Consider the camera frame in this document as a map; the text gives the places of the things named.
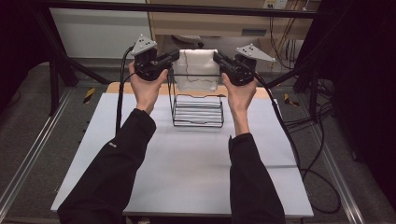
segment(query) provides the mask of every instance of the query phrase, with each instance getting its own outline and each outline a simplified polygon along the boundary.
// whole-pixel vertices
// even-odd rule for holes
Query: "white table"
[[[115,134],[118,95],[104,93],[90,126],[51,207],[56,211],[77,184],[102,146]],[[174,127],[169,96],[159,96],[151,116],[157,131],[148,144],[143,165],[137,172],[131,201],[125,214],[147,216],[228,216],[230,158],[228,139],[234,136],[227,100],[223,99],[221,129],[188,130]],[[134,109],[132,94],[125,94],[122,122]],[[287,218],[312,217],[312,208],[269,99],[253,99],[249,126],[262,161],[276,186]]]

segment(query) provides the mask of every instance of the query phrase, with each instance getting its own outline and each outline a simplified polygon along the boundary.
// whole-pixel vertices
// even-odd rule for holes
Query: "wire rack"
[[[177,94],[176,76],[202,77],[203,75],[168,75],[169,101],[172,121],[176,127],[221,128],[224,123],[224,95],[190,95]]]

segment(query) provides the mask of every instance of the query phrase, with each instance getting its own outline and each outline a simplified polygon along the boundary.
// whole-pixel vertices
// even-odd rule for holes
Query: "wrist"
[[[248,112],[233,113],[233,126],[235,127],[235,136],[242,133],[249,133]]]
[[[136,105],[136,109],[143,110],[143,111],[145,111],[148,115],[150,115],[150,114],[151,114],[151,111],[153,110],[153,106],[147,106],[147,105],[140,105],[140,104],[137,104],[137,105]]]

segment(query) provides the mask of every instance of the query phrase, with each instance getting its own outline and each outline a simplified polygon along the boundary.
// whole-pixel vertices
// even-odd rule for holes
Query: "wall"
[[[145,0],[95,0],[145,3]],[[52,8],[67,55],[75,58],[122,58],[140,34],[151,38],[147,12]]]

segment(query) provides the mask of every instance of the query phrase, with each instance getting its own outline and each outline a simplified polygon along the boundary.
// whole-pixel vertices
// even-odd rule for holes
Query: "hand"
[[[235,135],[249,133],[248,127],[248,107],[256,93],[257,79],[249,82],[245,86],[235,86],[231,83],[228,76],[221,74],[223,84],[228,91],[228,105],[233,115],[233,125],[235,127]]]
[[[134,62],[129,63],[129,73],[134,74]],[[131,76],[131,86],[136,98],[136,108],[150,114],[157,101],[161,84],[166,80],[168,70],[164,69],[154,81],[146,81],[134,74]]]

